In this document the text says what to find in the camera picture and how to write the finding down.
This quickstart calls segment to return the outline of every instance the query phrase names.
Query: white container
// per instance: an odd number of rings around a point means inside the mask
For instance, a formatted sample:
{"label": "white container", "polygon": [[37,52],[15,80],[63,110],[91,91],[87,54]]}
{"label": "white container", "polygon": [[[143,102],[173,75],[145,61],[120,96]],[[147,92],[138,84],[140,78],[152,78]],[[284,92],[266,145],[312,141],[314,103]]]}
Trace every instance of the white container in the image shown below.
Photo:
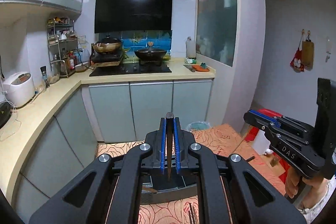
{"label": "white container", "polygon": [[258,155],[263,155],[266,150],[269,149],[270,144],[271,142],[265,137],[265,131],[259,130],[252,143],[252,148],[258,153]]}
{"label": "white container", "polygon": [[26,71],[18,72],[3,82],[6,98],[15,107],[22,107],[35,95],[35,87],[31,74]]}
{"label": "white container", "polygon": [[196,41],[188,37],[185,46],[187,58],[196,59]]}

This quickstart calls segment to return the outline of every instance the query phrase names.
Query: frosted glass window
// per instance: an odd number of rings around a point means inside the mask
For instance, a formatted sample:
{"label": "frosted glass window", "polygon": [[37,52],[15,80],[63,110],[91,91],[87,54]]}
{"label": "frosted glass window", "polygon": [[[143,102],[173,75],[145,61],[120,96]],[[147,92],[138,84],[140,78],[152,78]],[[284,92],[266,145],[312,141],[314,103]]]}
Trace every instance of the frosted glass window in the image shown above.
{"label": "frosted glass window", "polygon": [[198,0],[198,53],[232,66],[236,28],[237,0]]}

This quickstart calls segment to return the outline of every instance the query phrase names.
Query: white rice cooker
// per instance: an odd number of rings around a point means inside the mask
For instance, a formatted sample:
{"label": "white rice cooker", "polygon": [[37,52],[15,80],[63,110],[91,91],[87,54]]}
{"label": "white rice cooker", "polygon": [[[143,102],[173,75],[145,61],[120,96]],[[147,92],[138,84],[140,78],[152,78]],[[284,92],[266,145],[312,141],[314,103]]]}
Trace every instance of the white rice cooker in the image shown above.
{"label": "white rice cooker", "polygon": [[29,72],[18,72],[8,77],[3,83],[6,99],[15,107],[26,104],[35,95],[35,86]]}

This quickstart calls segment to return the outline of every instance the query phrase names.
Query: black glass cooktop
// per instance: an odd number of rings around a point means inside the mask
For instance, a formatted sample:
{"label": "black glass cooktop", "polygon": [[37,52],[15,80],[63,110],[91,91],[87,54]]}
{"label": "black glass cooktop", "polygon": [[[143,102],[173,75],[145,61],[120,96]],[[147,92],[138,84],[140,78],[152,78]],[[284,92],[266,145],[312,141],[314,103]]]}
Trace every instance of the black glass cooktop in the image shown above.
{"label": "black glass cooktop", "polygon": [[98,67],[90,74],[90,76],[103,75],[126,75],[139,73],[156,73],[156,72],[171,72],[166,64],[161,66],[155,64],[140,65],[139,63],[121,64],[119,66]]}

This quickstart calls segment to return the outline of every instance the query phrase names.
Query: silver screw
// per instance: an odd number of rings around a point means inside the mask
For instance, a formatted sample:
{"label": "silver screw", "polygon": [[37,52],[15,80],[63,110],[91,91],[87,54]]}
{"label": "silver screw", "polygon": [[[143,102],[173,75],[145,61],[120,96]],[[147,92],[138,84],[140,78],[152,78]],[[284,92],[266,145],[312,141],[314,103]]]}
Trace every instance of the silver screw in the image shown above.
{"label": "silver screw", "polygon": [[193,143],[193,144],[190,145],[190,148],[191,148],[192,150],[197,151],[197,150],[200,150],[200,149],[201,149],[201,145],[200,145],[199,143]]}
{"label": "silver screw", "polygon": [[110,156],[107,155],[107,154],[102,154],[102,155],[100,155],[99,158],[98,158],[98,160],[99,160],[100,162],[107,162],[109,159],[110,159]]}
{"label": "silver screw", "polygon": [[232,154],[230,159],[233,161],[233,162],[239,162],[241,161],[241,156],[239,156],[238,154]]}
{"label": "silver screw", "polygon": [[148,143],[143,143],[143,144],[140,145],[140,149],[142,151],[147,151],[150,148],[151,148],[151,146]]}

